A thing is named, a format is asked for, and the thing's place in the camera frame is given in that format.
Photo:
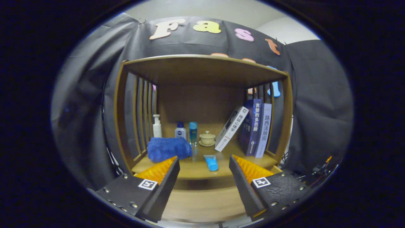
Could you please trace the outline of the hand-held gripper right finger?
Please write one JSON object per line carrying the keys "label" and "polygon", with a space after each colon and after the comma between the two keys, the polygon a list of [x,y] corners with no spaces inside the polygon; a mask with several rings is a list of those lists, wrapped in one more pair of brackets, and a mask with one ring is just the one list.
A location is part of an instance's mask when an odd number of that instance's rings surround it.
{"label": "hand-held gripper right finger", "polygon": [[285,216],[314,191],[291,172],[272,172],[236,155],[230,156],[229,169],[252,221]]}

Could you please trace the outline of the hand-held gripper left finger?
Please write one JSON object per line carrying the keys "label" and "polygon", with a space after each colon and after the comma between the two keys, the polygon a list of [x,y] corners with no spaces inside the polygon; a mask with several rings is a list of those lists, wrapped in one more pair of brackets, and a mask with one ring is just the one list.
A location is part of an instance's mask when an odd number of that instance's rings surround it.
{"label": "hand-held gripper left finger", "polygon": [[161,220],[180,171],[178,157],[171,157],[133,176],[122,174],[95,191],[87,191],[120,216],[139,223]]}

